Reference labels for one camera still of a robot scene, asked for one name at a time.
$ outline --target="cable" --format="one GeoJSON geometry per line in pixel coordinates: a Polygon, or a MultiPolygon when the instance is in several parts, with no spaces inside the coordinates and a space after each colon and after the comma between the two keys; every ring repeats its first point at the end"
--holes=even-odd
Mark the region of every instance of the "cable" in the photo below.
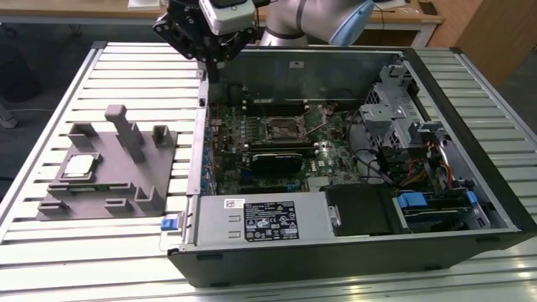
{"type": "Polygon", "coordinates": [[[260,22],[260,9],[254,9],[254,18],[256,18],[256,27],[257,29],[261,27],[261,22],[260,22]]]}
{"type": "Polygon", "coordinates": [[[378,5],[376,3],[373,3],[374,6],[377,7],[377,9],[380,10],[380,18],[382,19],[382,28],[380,30],[380,34],[378,34],[378,46],[382,45],[382,33],[384,33],[384,28],[386,26],[385,22],[384,22],[384,10],[382,8],[378,7],[378,5]]]}
{"type": "Polygon", "coordinates": [[[55,109],[15,109],[15,110],[7,110],[7,112],[24,112],[24,111],[55,111],[55,109]]]}
{"type": "Polygon", "coordinates": [[[350,149],[350,152],[353,155],[356,154],[356,152],[358,152],[358,150],[353,151],[352,146],[350,146],[350,127],[352,127],[352,124],[354,123],[354,119],[356,119],[358,113],[360,113],[360,109],[357,109],[354,111],[354,114],[350,117],[349,125],[346,126],[346,144],[349,146],[349,149],[350,149]]]}
{"type": "Polygon", "coordinates": [[[401,184],[401,187],[408,186],[409,184],[412,184],[413,182],[418,181],[422,179],[422,177],[425,176],[425,171],[421,171],[420,173],[417,173],[410,180],[408,180],[404,184],[401,184]]]}
{"type": "Polygon", "coordinates": [[[420,159],[414,159],[412,162],[410,162],[410,164],[409,164],[409,177],[410,177],[410,174],[412,174],[412,167],[413,167],[413,165],[414,165],[414,163],[417,163],[417,162],[420,162],[421,160],[420,159]]]}
{"type": "MultiPolygon", "coordinates": [[[[368,151],[369,152],[370,150],[372,149],[358,149],[358,150],[356,150],[356,152],[360,152],[360,151],[368,151]]],[[[392,178],[389,178],[389,176],[385,173],[382,173],[381,170],[374,168],[364,159],[361,159],[358,155],[356,155],[354,158],[357,159],[358,162],[361,162],[368,167],[368,169],[370,169],[374,173],[378,174],[378,176],[384,179],[384,181],[386,183],[389,183],[393,186],[397,185],[396,182],[392,180],[392,178]]]]}
{"type": "Polygon", "coordinates": [[[448,187],[452,189],[453,188],[452,168],[445,164],[440,164],[440,166],[445,169],[445,178],[448,180],[448,187]]]}

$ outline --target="power supply label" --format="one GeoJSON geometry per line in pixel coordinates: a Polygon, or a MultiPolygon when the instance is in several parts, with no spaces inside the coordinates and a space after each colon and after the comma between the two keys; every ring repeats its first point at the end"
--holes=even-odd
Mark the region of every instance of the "power supply label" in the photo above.
{"type": "Polygon", "coordinates": [[[244,238],[248,242],[298,239],[294,201],[245,203],[244,238]]]}

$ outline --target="black cable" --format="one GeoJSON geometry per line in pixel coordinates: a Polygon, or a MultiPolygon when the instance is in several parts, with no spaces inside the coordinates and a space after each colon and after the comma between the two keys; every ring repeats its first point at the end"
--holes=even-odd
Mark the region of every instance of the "black cable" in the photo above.
{"type": "Polygon", "coordinates": [[[380,18],[382,19],[382,28],[381,28],[380,34],[378,34],[378,46],[381,46],[382,45],[382,33],[384,33],[384,28],[385,28],[386,24],[384,22],[384,10],[382,10],[382,8],[378,7],[378,5],[376,3],[374,3],[374,6],[380,10],[380,18]]]}
{"type": "Polygon", "coordinates": [[[257,29],[260,29],[261,22],[260,22],[260,9],[258,8],[254,9],[254,19],[256,19],[256,22],[257,22],[256,27],[257,27],[257,29]]]}
{"type": "Polygon", "coordinates": [[[382,177],[380,177],[380,176],[370,176],[370,164],[372,164],[373,162],[378,162],[378,160],[377,160],[377,159],[372,159],[372,160],[369,161],[369,163],[368,163],[368,175],[366,175],[366,176],[362,176],[362,177],[365,177],[366,182],[369,181],[370,178],[380,178],[380,179],[382,178],[382,177]]]}

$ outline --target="blue tab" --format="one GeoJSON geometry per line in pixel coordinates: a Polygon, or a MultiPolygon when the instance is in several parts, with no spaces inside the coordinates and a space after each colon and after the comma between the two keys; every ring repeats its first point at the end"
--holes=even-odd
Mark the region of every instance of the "blue tab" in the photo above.
{"type": "Polygon", "coordinates": [[[404,196],[398,196],[398,197],[397,197],[397,202],[400,203],[400,207],[401,207],[401,208],[405,208],[405,207],[409,206],[409,203],[406,202],[404,196]]]}
{"type": "Polygon", "coordinates": [[[466,197],[468,197],[468,200],[470,201],[472,204],[477,203],[476,193],[473,193],[472,191],[468,191],[466,192],[466,197]]]}
{"type": "Polygon", "coordinates": [[[176,231],[178,230],[178,217],[177,218],[164,218],[160,222],[161,231],[176,231]]]}
{"type": "Polygon", "coordinates": [[[397,202],[401,208],[408,206],[428,206],[425,196],[420,192],[402,193],[401,196],[397,197],[397,202]]]}

